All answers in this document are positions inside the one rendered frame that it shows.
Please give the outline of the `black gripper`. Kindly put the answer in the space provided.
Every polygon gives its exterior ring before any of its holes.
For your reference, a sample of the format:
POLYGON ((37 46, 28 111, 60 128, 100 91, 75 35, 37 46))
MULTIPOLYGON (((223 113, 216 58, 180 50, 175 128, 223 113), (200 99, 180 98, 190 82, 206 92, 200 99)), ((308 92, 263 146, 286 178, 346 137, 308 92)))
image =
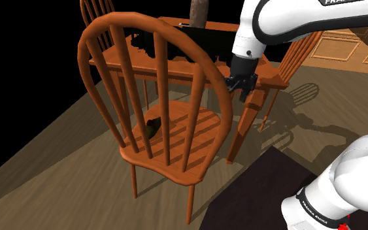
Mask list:
POLYGON ((236 56, 235 54, 231 60, 230 76, 224 77, 224 81, 229 93, 235 91, 238 88, 238 83, 241 80, 249 78, 251 82, 241 83, 241 95, 239 101, 244 103, 249 93, 254 91, 256 87, 257 77, 255 71, 258 66, 258 58, 247 59, 236 56))

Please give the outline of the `black box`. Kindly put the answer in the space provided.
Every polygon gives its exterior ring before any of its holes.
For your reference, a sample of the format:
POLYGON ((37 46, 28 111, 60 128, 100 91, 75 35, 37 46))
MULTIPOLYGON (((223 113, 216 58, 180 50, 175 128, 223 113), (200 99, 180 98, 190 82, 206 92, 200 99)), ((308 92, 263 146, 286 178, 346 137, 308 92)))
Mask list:
MULTIPOLYGON (((209 55, 213 62, 219 60, 226 62, 228 67, 231 66, 235 31, 179 26, 175 26, 175 28, 187 34, 187 36, 196 42, 209 55)), ((130 32, 131 45, 138 49, 144 49, 147 56, 155 58, 153 34, 140 29, 130 29, 130 32)))

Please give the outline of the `wooden table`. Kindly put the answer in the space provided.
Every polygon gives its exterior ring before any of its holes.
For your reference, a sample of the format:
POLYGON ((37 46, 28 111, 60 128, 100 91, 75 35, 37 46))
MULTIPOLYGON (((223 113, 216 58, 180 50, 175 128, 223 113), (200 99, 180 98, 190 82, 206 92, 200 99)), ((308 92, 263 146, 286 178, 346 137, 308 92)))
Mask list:
MULTIPOLYGON (((180 18, 169 18, 160 17, 163 21, 171 25, 178 26, 178 23, 187 23, 189 20, 180 18)), ((207 22, 206 28, 215 31, 230 31, 236 33, 239 25, 237 24, 226 24, 219 22, 207 22)), ((143 80, 153 80, 156 81, 156 60, 147 56, 144 50, 139 50, 131 45, 131 37, 126 38, 127 48, 130 53, 130 58, 133 66, 135 76, 138 79, 143 80)), ((218 45, 213 45, 214 48, 222 47, 224 44, 228 44, 229 54, 232 55, 232 38, 229 42, 224 41, 223 36, 213 35, 212 38, 208 38, 208 42, 218 41, 218 45)), ((103 52, 105 61, 109 66, 110 70, 116 72, 116 85, 121 84, 121 79, 117 77, 123 77, 120 59, 116 53, 115 46, 108 48, 103 52)), ((217 68, 221 71, 222 75, 229 76, 229 67, 226 66, 225 62, 221 61, 219 56, 219 61, 216 63, 217 68)), ((174 84, 190 85, 193 78, 193 63, 188 62, 184 57, 176 57, 168 61, 168 73, 169 82, 174 84)), ((268 95, 270 89, 285 89, 288 83, 283 81, 280 76, 280 72, 277 68, 273 67, 272 64, 263 55, 259 60, 259 64, 256 69, 256 74, 258 75, 258 80, 256 83, 256 88, 254 92, 249 95, 246 99, 246 105, 243 110, 243 114, 240 118, 238 128, 235 132, 229 153, 226 157, 226 163, 232 164, 235 159, 237 152, 239 151, 241 144, 243 143, 248 130, 250 129, 258 111, 261 109, 265 102, 265 97, 268 95)))

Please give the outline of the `wooden spindle-back chair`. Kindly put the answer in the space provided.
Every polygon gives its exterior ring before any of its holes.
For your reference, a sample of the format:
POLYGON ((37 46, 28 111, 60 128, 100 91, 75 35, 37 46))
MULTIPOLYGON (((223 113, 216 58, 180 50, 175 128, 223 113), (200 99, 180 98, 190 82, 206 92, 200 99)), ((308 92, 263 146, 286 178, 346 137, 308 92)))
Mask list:
MULTIPOLYGON (((112 0, 80 0, 80 10, 86 27, 97 17, 115 11, 112 0)), ((138 32, 133 32, 130 28, 125 29, 124 34, 126 37, 129 37, 131 41, 133 39, 136 39, 139 35, 138 32)), ((110 38, 109 30, 100 34, 97 40, 99 41, 99 47, 102 52, 104 52, 114 44, 113 39, 110 38)), ((110 73, 116 73, 117 76, 119 76, 119 82, 123 84, 125 83, 124 79, 122 78, 123 76, 121 71, 113 71, 110 73)), ((146 80, 143 80, 143 92, 146 109, 148 110, 149 103, 146 80)))
POLYGON ((287 85, 290 78, 315 47, 316 43, 322 36, 322 33, 322 31, 317 31, 304 39, 292 42, 278 67, 280 77, 287 85))
POLYGON ((231 130, 233 109, 224 77, 189 36, 163 20, 137 12, 111 12, 96 18, 78 42, 78 68, 84 85, 132 168, 155 171, 194 192, 231 130), (141 29, 154 36, 159 102, 143 110, 124 29, 141 29), (132 125, 110 75, 98 36, 110 31, 127 84, 137 124, 132 125), (167 46, 173 44, 195 63, 189 102, 172 101, 168 91, 167 46), (148 138, 146 122, 161 118, 148 138))

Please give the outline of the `brown cylinder vase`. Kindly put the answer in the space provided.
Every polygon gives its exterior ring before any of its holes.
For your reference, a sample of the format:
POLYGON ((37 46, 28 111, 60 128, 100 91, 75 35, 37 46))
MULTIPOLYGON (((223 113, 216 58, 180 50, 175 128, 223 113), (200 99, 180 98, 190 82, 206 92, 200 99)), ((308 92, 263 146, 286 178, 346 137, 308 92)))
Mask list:
POLYGON ((209 0, 191 0, 190 27, 205 28, 208 11, 209 0))

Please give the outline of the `dark green bottle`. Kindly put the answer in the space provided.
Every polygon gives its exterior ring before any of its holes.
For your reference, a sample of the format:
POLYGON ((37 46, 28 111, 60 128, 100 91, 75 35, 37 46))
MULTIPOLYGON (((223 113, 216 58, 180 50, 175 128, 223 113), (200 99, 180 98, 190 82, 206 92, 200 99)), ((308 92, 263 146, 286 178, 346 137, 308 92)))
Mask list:
POLYGON ((146 131, 148 134, 148 138, 151 139, 161 127, 161 118, 150 119, 146 122, 146 131))

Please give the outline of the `dark robot stand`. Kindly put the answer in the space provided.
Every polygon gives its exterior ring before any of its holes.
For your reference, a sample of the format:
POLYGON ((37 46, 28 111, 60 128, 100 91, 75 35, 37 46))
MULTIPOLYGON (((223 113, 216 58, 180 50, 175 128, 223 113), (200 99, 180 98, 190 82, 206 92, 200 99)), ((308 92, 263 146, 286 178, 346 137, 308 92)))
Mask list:
POLYGON ((310 162, 270 147, 207 208, 199 230, 287 230, 283 199, 312 182, 346 147, 326 148, 310 162))

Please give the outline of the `wooden panelled door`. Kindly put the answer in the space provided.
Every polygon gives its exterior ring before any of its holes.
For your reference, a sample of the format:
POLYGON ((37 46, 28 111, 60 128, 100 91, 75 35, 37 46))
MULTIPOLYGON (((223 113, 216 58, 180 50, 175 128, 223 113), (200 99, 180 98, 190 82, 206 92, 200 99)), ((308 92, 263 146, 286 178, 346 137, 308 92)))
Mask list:
POLYGON ((368 73, 368 27, 324 31, 303 65, 368 73))

